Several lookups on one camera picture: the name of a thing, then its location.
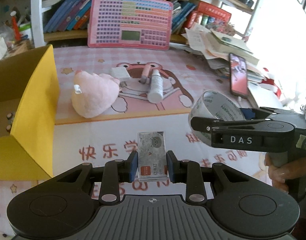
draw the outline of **roll of tape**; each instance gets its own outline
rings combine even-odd
[[[240,108],[238,108],[229,98],[215,92],[205,91],[194,104],[189,114],[189,124],[193,117],[206,117],[221,119],[224,121],[242,121],[245,120]],[[211,146],[211,134],[195,131],[192,132],[203,143]]]

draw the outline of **pink learning tablet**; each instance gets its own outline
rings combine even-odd
[[[163,0],[92,0],[88,46],[168,50],[172,11]]]

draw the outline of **red chinese characters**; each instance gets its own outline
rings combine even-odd
[[[86,160],[88,160],[89,158],[96,159],[94,157],[94,155],[96,155],[94,147],[89,145],[88,147],[86,147],[86,149],[87,149],[87,153],[86,154],[85,154],[84,147],[82,147],[82,150],[79,149],[79,151],[78,151],[82,155],[82,160],[84,161],[85,157],[86,157]]]
[[[214,156],[214,158],[218,163],[225,163],[225,159],[222,157],[222,154],[217,154]]]
[[[243,157],[247,157],[247,152],[246,151],[242,151],[242,150],[237,150],[238,155],[240,156],[240,158]]]
[[[212,164],[210,163],[209,159],[202,159],[202,161],[200,161],[201,166],[202,167],[212,167]]]
[[[157,181],[156,184],[157,184],[157,187],[160,187],[160,182],[159,182],[159,181]],[[168,186],[170,185],[170,179],[167,179],[166,182],[162,181],[162,184],[163,184],[165,187],[168,187]]]
[[[132,151],[136,151],[137,150],[137,142],[135,140],[133,141],[128,141],[128,142],[125,142],[124,144],[124,149],[127,153],[131,153]]]
[[[224,22],[228,22],[231,18],[231,14],[229,12],[207,2],[200,1],[196,10]]]
[[[235,161],[235,162],[238,160],[238,158],[236,157],[236,155],[234,154],[234,152],[232,150],[229,150],[225,153],[228,155],[229,160]]]
[[[200,142],[200,139],[197,138],[193,133],[186,133],[185,136],[189,140],[189,143]]]
[[[125,189],[123,188],[124,183],[119,184],[119,190],[120,190],[120,198],[122,199],[125,194]],[[96,184],[93,189],[92,198],[93,199],[99,199],[100,194],[100,187]]]
[[[113,156],[118,156],[117,153],[115,153],[117,151],[117,149],[112,149],[111,146],[115,146],[115,143],[109,143],[109,144],[104,144],[103,145],[103,158],[112,158]]]
[[[147,191],[149,186],[147,182],[139,182],[139,180],[136,179],[132,182],[132,188],[134,190]]]

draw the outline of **white bottle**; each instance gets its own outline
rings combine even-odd
[[[148,93],[148,100],[153,104],[158,104],[163,100],[163,79],[157,69],[152,72],[151,89]]]

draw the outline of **yellow cardboard box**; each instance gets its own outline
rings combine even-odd
[[[43,180],[53,176],[58,95],[52,46],[0,61],[0,113],[4,115],[11,106],[16,111],[10,134],[6,131],[7,114],[0,114],[0,180]]]

